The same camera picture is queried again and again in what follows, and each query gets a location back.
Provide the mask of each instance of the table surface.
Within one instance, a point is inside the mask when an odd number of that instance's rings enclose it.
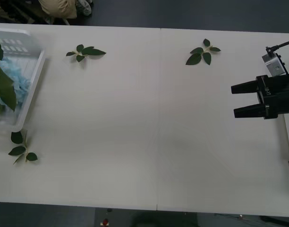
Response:
[[[24,128],[37,164],[12,165],[0,133],[0,201],[289,216],[284,118],[235,119],[257,103],[230,86],[267,74],[289,34],[0,24],[47,59]],[[186,66],[207,38],[222,52]],[[107,54],[81,64],[78,44]],[[289,69],[289,47],[279,51]]]

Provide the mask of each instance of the person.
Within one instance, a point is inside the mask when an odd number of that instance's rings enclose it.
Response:
[[[76,18],[77,15],[91,14],[92,0],[39,0],[45,13],[57,18]]]

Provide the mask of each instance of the white plastic basket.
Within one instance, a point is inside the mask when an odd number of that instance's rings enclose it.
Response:
[[[17,132],[23,128],[24,121],[34,95],[37,81],[45,61],[45,51],[37,40],[25,30],[1,29],[0,44],[4,57],[8,57],[21,67],[21,74],[30,80],[29,90],[21,108],[15,112],[8,107],[0,116],[0,129]]]

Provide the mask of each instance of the red object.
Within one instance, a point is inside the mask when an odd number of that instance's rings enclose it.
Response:
[[[109,223],[108,219],[105,219],[104,221],[102,221],[103,226],[107,226],[108,223]]]

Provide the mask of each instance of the blue crumpled paper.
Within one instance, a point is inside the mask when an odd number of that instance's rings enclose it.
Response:
[[[16,65],[12,60],[4,57],[2,61],[0,61],[0,68],[3,72],[13,80],[13,87],[17,96],[17,105],[21,106],[25,99],[25,96],[28,93],[28,89],[30,86],[30,80],[24,78],[21,74],[20,66]],[[0,104],[5,105],[5,103],[0,98]]]

